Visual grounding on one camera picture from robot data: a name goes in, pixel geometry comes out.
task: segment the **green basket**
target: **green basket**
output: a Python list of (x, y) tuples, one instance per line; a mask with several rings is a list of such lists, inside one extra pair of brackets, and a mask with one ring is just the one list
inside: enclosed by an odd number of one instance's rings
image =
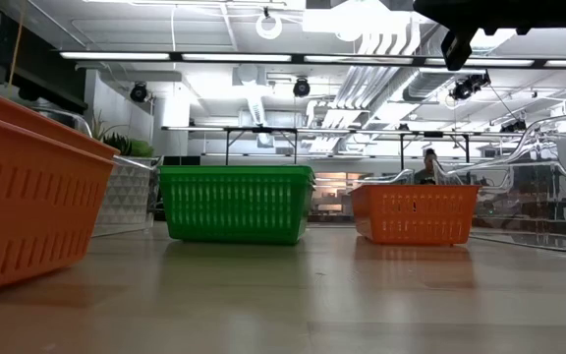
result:
[(169, 234), (185, 241), (296, 244), (313, 191), (306, 166), (161, 166)]

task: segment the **black object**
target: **black object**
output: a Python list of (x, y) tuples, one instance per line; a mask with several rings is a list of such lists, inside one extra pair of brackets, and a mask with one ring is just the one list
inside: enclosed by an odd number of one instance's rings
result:
[(305, 97), (306, 95), (310, 94), (310, 83), (307, 82), (305, 78), (298, 78), (296, 79), (296, 83), (294, 84), (294, 96), (296, 97)]
[(465, 100), (487, 85), (490, 85), (488, 72), (483, 75), (470, 75), (466, 80), (457, 82), (449, 95), (457, 101)]
[(146, 83), (135, 83), (135, 87), (130, 91), (130, 98), (134, 102), (144, 103), (147, 101)]
[(566, 29), (566, 1), (560, 0), (417, 0), (414, 10), (449, 29), (441, 48), (449, 70), (462, 68), (472, 53), (471, 39), (483, 29)]
[(525, 132), (528, 129), (528, 125), (525, 120), (517, 120), (508, 125), (502, 126), (499, 133), (515, 133), (515, 132)]
[(19, 88), (19, 98), (30, 102), (36, 102), (40, 98), (37, 91), (31, 88)]
[(442, 138), (444, 137), (444, 133), (441, 131), (428, 131), (423, 132), (424, 138)]

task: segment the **potted plant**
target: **potted plant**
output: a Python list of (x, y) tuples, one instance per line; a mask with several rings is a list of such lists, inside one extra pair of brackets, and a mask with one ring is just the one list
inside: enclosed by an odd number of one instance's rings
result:
[[(93, 118), (91, 132), (94, 138), (116, 148), (127, 160), (145, 166), (152, 165), (154, 149), (147, 142), (131, 139), (116, 132), (109, 134), (120, 126), (105, 128), (104, 123), (99, 117)], [(93, 236), (142, 230), (151, 226), (152, 218), (147, 211), (150, 191), (157, 188), (155, 174), (149, 169), (127, 162), (122, 159), (116, 160)]]

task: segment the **green leaves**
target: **green leaves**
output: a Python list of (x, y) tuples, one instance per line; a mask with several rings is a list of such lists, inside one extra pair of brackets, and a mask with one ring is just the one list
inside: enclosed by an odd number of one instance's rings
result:
[(109, 146), (116, 148), (122, 156), (131, 156), (133, 152), (133, 142), (117, 133), (105, 136), (103, 142)]
[(92, 127), (90, 128), (90, 133), (93, 136), (94, 139), (99, 140), (99, 141), (103, 141), (104, 137), (106, 136), (106, 134), (108, 134), (108, 132), (110, 132), (111, 130), (118, 128), (118, 127), (128, 127), (127, 124), (120, 124), (120, 125), (114, 125), (108, 128), (102, 128), (102, 125), (104, 125), (104, 121), (101, 120), (101, 116), (102, 116), (102, 111), (99, 111), (99, 114), (97, 116), (95, 116), (93, 114), (93, 124)]
[(131, 139), (133, 144), (132, 156), (134, 157), (152, 157), (154, 155), (154, 147), (151, 147), (144, 141)]

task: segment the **orange basket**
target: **orange basket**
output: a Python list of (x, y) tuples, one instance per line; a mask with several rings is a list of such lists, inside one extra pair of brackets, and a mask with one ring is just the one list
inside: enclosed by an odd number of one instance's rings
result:
[(356, 228), (378, 244), (463, 244), (479, 188), (365, 185), (353, 191)]
[(112, 168), (0, 121), (0, 286), (85, 255)]
[(119, 151), (0, 96), (0, 121), (40, 134), (68, 146), (112, 159)]

